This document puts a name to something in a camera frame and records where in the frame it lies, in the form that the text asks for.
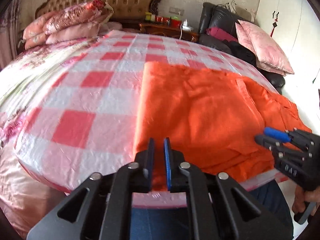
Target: human hand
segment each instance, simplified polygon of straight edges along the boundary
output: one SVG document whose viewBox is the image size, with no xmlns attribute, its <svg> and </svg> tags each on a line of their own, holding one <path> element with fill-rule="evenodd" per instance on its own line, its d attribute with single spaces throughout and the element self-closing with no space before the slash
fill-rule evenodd
<svg viewBox="0 0 320 240">
<path fill-rule="evenodd" d="M 303 213 L 306 209 L 304 202 L 317 202 L 316 207 L 312 210 L 311 215 L 316 213 L 316 210 L 320 204 L 320 187 L 317 187 L 314 191 L 304 191 L 300 186 L 297 185 L 295 191 L 295 198 L 292 205 L 292 211 L 297 213 Z"/>
</svg>

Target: curtain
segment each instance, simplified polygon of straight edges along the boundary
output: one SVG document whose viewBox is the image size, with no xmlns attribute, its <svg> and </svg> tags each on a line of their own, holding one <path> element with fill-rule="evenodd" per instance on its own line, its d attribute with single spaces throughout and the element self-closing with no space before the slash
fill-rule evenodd
<svg viewBox="0 0 320 240">
<path fill-rule="evenodd" d="M 0 71 L 17 57 L 20 0 L 12 0 L 0 18 Z"/>
</svg>

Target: wooden nightstand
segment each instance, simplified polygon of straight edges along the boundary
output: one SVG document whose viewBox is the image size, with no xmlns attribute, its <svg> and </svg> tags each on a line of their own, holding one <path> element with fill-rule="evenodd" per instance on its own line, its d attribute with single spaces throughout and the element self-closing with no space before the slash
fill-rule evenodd
<svg viewBox="0 0 320 240">
<path fill-rule="evenodd" d="M 172 28 L 167 25 L 160 25 L 160 24 L 151 24 L 151 23 L 139 23 L 140 31 L 144 34 L 153 34 L 171 38 L 180 38 L 180 29 Z M 182 30 L 182 40 L 184 41 L 191 41 L 197 42 L 199 38 L 199 34 L 195 32 L 188 32 Z"/>
</svg>

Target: wall socket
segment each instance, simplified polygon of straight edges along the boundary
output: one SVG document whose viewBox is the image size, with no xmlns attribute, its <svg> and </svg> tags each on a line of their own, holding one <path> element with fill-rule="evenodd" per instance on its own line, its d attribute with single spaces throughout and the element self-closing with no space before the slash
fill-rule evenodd
<svg viewBox="0 0 320 240">
<path fill-rule="evenodd" d="M 175 7 L 170 7 L 170 9 L 169 9 L 169 13 L 173 13 L 173 14 L 179 15 L 179 12 L 180 12 L 180 16 L 182 16 L 184 14 L 184 10 L 183 9 L 179 9 L 179 8 L 175 8 Z"/>
</svg>

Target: person's leg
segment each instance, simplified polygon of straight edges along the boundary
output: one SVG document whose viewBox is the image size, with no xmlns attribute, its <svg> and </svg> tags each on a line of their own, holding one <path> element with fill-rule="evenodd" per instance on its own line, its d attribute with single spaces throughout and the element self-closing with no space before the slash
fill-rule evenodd
<svg viewBox="0 0 320 240">
<path fill-rule="evenodd" d="M 275 180 L 263 185 L 250 194 L 279 221 L 289 227 L 293 235 L 290 209 Z M 188 238 L 188 210 L 132 209 L 130 240 L 186 240 Z"/>
</svg>

